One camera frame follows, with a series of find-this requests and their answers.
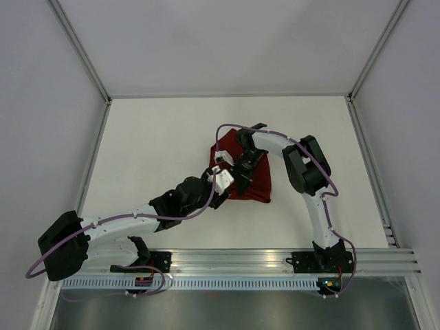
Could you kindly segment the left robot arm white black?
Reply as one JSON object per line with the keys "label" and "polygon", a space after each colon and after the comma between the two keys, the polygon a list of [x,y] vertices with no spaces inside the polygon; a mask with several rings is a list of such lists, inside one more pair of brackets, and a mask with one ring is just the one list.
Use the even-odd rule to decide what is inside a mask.
{"label": "left robot arm white black", "polygon": [[50,281],[61,281],[99,267],[143,272],[151,258],[142,235],[174,228],[207,208],[217,209],[230,197],[233,183],[228,170],[215,166],[122,214],[79,217],[74,210],[64,212],[38,239],[43,273]]}

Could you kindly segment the dark red cloth napkin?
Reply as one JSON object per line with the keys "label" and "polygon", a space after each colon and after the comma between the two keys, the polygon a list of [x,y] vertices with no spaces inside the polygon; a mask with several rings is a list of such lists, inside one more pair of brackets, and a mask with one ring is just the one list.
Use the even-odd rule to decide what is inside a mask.
{"label": "dark red cloth napkin", "polygon": [[[230,129],[223,137],[219,139],[219,150],[225,150],[233,156],[234,160],[245,150],[238,142],[236,129]],[[222,169],[227,169],[233,176],[233,166],[227,163],[221,163]],[[254,180],[251,187],[246,191],[244,196],[238,196],[236,192],[236,182],[228,189],[230,200],[254,200],[268,204],[271,201],[272,179],[270,173],[270,165],[267,153],[261,158],[254,171]]]}

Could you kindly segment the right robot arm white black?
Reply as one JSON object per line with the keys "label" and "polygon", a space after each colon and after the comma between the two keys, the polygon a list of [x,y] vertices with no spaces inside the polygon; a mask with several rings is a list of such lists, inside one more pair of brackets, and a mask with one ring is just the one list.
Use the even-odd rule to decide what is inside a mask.
{"label": "right robot arm white black", "polygon": [[243,149],[231,167],[236,182],[236,195],[244,196],[258,179],[256,174],[261,159],[268,153],[283,159],[289,182],[306,203],[313,229],[313,253],[299,259],[300,269],[310,265],[316,272],[334,272],[339,262],[336,253],[339,238],[333,233],[326,197],[336,193],[331,181],[331,169],[316,138],[308,135],[297,142],[282,133],[269,131],[259,123],[236,132],[235,140]]}

